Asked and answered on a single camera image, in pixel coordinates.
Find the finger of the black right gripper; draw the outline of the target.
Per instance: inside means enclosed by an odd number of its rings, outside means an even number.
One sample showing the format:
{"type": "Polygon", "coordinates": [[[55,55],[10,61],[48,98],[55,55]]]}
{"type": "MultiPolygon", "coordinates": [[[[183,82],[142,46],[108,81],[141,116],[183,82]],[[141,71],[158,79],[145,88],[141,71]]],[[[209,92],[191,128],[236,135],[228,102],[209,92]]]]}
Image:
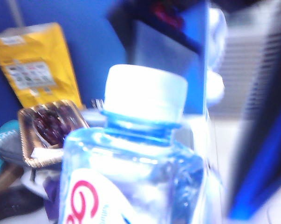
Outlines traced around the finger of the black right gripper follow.
{"type": "Polygon", "coordinates": [[[193,6],[181,13],[185,20],[184,33],[199,43],[199,53],[182,46],[143,22],[136,22],[136,57],[130,63],[183,76],[188,82],[185,112],[205,110],[208,10],[207,0],[197,0],[193,6]]]}
{"type": "Polygon", "coordinates": [[[281,187],[281,0],[271,16],[258,81],[248,105],[251,126],[234,159],[227,216],[248,220],[281,187]]]}

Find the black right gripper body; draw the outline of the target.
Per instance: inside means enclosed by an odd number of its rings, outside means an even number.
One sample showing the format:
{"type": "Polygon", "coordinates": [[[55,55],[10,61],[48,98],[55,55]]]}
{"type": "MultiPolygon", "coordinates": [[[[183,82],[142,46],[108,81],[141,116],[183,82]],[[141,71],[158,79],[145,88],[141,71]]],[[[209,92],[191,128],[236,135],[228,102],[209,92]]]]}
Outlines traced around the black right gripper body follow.
{"type": "Polygon", "coordinates": [[[112,6],[107,19],[123,45],[128,61],[136,57],[136,22],[177,41],[182,46],[201,52],[199,43],[184,33],[185,20],[181,13],[196,0],[121,0],[112,6]]]}

